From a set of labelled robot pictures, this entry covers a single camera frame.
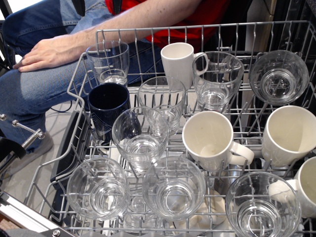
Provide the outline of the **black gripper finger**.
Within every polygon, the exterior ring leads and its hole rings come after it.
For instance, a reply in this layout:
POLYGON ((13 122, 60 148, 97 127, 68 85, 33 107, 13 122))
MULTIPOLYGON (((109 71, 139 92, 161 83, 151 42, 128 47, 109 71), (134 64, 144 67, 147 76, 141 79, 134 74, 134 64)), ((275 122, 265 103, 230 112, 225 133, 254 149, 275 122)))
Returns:
POLYGON ((84 0, 72 0, 74 8, 78 15, 85 16, 85 1, 84 0))
POLYGON ((122 0, 113 0, 112 3, 114 14, 119 14, 121 12, 122 0))

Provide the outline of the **person's bare forearm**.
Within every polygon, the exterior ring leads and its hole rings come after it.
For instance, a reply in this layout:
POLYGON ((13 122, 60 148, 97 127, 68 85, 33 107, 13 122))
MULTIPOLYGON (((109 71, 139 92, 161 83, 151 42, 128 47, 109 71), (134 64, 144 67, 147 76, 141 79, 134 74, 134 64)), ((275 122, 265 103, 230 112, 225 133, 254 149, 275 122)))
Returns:
POLYGON ((97 30, 169 27, 192 15, 199 0, 147 0, 100 24, 74 34, 82 53, 96 41, 97 30))

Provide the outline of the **person's bare hand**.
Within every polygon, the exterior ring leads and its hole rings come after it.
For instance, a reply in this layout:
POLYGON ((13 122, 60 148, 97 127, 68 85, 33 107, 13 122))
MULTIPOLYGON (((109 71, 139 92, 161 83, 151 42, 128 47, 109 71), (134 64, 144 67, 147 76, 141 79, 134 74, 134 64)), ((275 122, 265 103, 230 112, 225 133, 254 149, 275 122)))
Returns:
POLYGON ((78 60, 84 49, 73 35, 40 40, 32 50, 13 66, 20 72, 55 68, 78 60))

